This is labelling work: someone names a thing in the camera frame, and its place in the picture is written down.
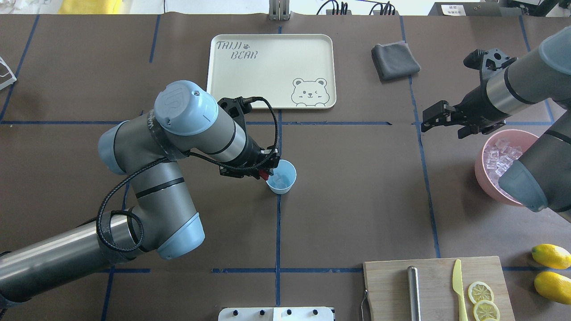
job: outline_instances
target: robotic arm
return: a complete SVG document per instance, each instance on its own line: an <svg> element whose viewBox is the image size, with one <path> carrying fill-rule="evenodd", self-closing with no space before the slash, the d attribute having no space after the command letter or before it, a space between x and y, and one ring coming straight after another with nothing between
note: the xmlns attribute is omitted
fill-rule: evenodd
<svg viewBox="0 0 571 321"><path fill-rule="evenodd" d="M221 175L267 179L280 159L277 128L274 145L262 149L244 121L250 103L258 100L265 101L238 97L217 103L196 84L176 81L157 96L148 114L104 133L100 157L114 173L130 176L105 198L96 219L0 254L0 308L145 252L157 250L168 260L197 248L204 231L177 160L193 155L218 164ZM130 179L138 205L104 213L108 199Z"/></svg>
<svg viewBox="0 0 571 321"><path fill-rule="evenodd" d="M552 98L571 107L571 26L544 40L521 59L498 49L476 50L464 59L480 71L480 86L461 103L440 101L423 111L422 132L464 125L458 138L489 134L511 115ZM565 114L500 178L500 187L532 211L551 208L571 222L571 113Z"/></svg>

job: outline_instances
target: bear drawing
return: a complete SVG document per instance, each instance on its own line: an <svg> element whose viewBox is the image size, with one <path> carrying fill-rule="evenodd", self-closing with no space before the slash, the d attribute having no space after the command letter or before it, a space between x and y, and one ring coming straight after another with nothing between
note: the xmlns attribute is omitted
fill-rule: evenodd
<svg viewBox="0 0 571 321"><path fill-rule="evenodd" d="M296 107L316 106L325 107L329 101L329 94L325 89L327 81L318 78L315 81L304 81L296 78L293 81L293 94L291 100Z"/></svg>

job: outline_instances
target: cutting board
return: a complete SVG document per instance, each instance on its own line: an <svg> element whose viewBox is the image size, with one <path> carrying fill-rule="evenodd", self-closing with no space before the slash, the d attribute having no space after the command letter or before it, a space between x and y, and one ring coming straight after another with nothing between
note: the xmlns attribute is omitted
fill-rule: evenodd
<svg viewBox="0 0 571 321"><path fill-rule="evenodd" d="M467 289L472 282L487 283L494 292L494 303L501 321L515 321L500 258L477 256L462 261L462 279L468 320L475 321L474 305ZM372 321L411 319L407 267L419 271L422 320L458 321L458 296L452 290L452 270L456 258L364 262L365 287L369 291Z"/></svg>

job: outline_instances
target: blue cup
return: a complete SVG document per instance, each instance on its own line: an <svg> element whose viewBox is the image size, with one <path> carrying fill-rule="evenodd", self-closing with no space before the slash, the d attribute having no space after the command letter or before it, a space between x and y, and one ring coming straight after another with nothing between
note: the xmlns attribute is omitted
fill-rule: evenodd
<svg viewBox="0 0 571 321"><path fill-rule="evenodd" d="M280 159L276 168L274 168L273 176L270 176L266 184L270 187L272 192L276 194L285 194L295 183L297 172L292 163L285 159Z"/></svg>

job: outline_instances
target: pink bowl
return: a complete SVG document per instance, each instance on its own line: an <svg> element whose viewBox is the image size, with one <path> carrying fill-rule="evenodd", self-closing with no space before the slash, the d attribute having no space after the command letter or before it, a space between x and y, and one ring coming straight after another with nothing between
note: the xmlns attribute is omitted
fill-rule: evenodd
<svg viewBox="0 0 571 321"><path fill-rule="evenodd" d="M500 203L512 205L512 206L523 206L520 202L517 202L513 199L508 198L507 196L503 195L500 190L494 186L486 168L484 166L484 148L486 145L494 145L500 138L507 139L510 141L510 146L521 146L521 151L525 152L528 148L535 143L537 140L537 136L533 135L532 133L528 133L527 131L519 130L519 129L506 129L499 131L486 141L486 144L482 146L480 150L479 157L476 159L476 164L474 166L474 172L476 173L476 179L478 180L478 184L482 187L484 192L488 194L491 198L497 200Z"/></svg>

